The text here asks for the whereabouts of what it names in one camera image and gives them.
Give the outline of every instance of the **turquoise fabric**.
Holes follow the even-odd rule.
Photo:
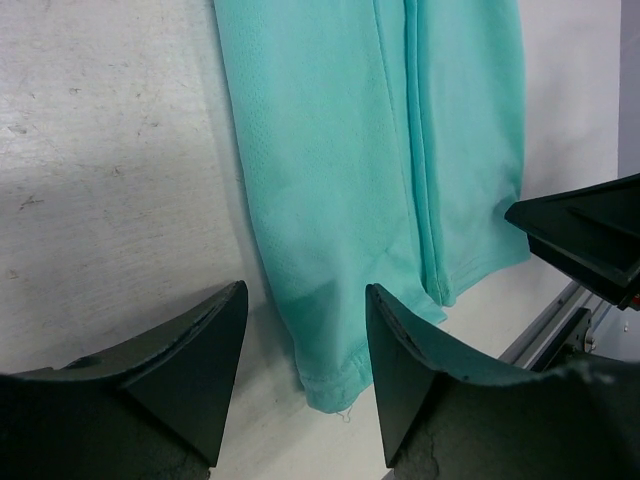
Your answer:
[[[258,247],[309,404],[371,383],[364,289],[439,306],[528,258],[515,0],[215,0]]]

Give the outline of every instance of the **folded cloth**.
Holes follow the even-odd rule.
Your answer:
[[[309,404],[371,383],[364,288],[426,321],[527,258],[516,0],[215,0],[249,210]]]

